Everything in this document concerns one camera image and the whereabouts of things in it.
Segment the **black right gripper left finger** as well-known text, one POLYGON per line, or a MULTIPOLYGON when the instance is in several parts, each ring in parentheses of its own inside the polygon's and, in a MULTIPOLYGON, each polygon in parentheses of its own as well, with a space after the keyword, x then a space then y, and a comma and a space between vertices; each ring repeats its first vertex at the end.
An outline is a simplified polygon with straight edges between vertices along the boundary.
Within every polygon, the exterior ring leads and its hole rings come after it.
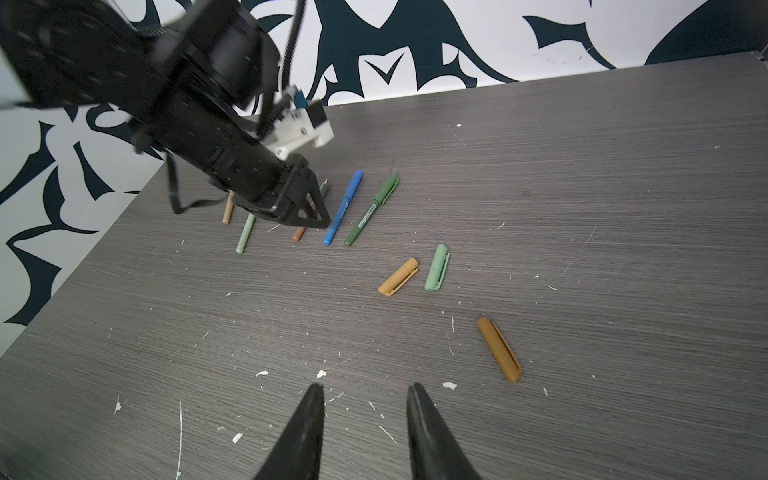
POLYGON ((313 383, 254 479, 317 480, 321 466, 324 419, 323 387, 313 383))

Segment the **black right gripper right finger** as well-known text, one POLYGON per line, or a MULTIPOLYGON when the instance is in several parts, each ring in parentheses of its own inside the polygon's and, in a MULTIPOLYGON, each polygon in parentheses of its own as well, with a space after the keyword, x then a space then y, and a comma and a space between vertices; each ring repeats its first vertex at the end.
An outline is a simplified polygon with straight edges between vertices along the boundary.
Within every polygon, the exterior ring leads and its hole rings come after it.
POLYGON ((422 384, 409 387, 406 409, 413 479, 481 479, 422 384))

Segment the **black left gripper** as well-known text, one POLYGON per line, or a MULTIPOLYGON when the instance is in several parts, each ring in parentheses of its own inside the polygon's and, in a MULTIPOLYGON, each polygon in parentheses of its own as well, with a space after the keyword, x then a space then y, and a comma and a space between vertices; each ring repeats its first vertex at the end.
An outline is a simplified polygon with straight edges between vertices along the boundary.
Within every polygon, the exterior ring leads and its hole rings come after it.
POLYGON ((308 161, 294 154, 287 161, 260 143, 232 108, 206 95, 178 91, 152 115, 132 117, 131 143, 168 153, 168 193, 172 211, 215 205, 215 200, 181 203, 174 161, 185 160, 209 176, 235 204, 254 215, 291 227, 325 229, 331 218, 308 161))

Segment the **blue pen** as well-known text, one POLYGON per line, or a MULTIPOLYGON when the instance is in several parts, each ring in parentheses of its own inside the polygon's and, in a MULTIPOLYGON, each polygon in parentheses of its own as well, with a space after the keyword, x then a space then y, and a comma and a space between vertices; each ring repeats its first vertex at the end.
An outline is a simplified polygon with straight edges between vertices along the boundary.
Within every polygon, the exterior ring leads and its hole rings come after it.
POLYGON ((346 211, 349 205, 352 202, 352 199, 355 196, 355 193, 362 181, 363 176, 364 176, 364 172, 362 170, 357 170, 353 175, 353 177, 351 178, 349 184, 347 185, 347 188, 342 196, 339 208, 323 240, 323 243, 326 246, 330 246, 331 243, 333 242, 333 239, 339 227, 341 226, 342 220, 346 214, 346 211))

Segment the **light green pen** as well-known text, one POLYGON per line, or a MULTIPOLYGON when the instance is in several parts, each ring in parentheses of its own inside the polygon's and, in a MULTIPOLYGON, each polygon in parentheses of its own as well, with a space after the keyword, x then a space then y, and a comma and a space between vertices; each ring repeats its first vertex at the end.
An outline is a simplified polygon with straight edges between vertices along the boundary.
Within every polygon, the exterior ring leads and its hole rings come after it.
POLYGON ((251 233, 253 231, 255 221, 256 221, 256 216, 253 213, 249 213, 236 246, 237 254, 242 254, 245 251, 248 245, 248 241, 250 239, 251 233))

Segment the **tan pen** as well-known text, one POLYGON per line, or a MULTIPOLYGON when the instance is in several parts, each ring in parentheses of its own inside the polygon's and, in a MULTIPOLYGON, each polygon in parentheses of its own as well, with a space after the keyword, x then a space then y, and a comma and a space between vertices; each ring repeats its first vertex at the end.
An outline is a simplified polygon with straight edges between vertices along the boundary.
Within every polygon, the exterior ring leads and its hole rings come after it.
POLYGON ((225 209, 224 209, 223 217, 222 217, 222 223, 225 224, 225 225, 228 225, 230 223, 232 215, 233 215, 233 210, 234 210, 234 206, 235 206, 234 196, 235 196, 234 192, 233 191, 229 191, 228 196, 227 196, 227 200, 226 200, 226 204, 225 204, 225 209))

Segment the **dark green pen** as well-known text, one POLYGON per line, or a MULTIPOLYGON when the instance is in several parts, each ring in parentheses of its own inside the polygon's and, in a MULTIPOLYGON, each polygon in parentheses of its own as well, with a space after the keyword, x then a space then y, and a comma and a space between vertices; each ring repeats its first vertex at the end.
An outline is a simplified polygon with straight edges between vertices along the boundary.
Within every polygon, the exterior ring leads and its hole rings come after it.
POLYGON ((370 222, 374 214, 387 202, 392 193, 396 190, 400 183, 400 177, 397 173, 393 173, 382 185, 377 195, 373 198, 371 205, 368 207, 362 218, 356 223, 352 231, 345 239, 345 245, 351 247, 360 236, 366 225, 370 222))

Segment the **tan pen cap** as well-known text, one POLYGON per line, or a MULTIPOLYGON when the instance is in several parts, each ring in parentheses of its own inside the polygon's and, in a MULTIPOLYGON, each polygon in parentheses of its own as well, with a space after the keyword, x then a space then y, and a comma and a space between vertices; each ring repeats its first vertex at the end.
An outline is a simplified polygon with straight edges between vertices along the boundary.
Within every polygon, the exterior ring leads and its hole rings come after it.
POLYGON ((419 270, 419 262, 415 258, 408 259, 397 271, 395 271, 379 287, 378 292, 391 297, 397 293, 419 270))

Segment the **light green pen cap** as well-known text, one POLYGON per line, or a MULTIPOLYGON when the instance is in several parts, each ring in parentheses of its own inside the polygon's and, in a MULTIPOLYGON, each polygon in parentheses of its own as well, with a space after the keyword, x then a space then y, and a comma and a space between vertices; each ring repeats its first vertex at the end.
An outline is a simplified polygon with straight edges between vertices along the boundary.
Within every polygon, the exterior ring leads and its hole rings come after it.
POLYGON ((438 244, 425 281, 426 291, 433 292, 441 288, 449 260, 450 250, 448 246, 445 244, 438 244))

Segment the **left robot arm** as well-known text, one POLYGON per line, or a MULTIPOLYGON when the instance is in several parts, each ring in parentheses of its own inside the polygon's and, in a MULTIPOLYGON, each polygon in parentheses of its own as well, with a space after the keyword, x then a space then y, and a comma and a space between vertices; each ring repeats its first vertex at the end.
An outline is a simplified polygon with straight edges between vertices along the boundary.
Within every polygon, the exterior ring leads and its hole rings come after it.
POLYGON ((237 1, 195 2, 156 30, 135 28, 105 1, 5 1, 7 105, 116 105, 137 152, 187 161, 255 216, 325 228, 331 218, 300 150, 333 132, 322 104, 290 81, 304 11, 298 2, 279 50, 237 1))

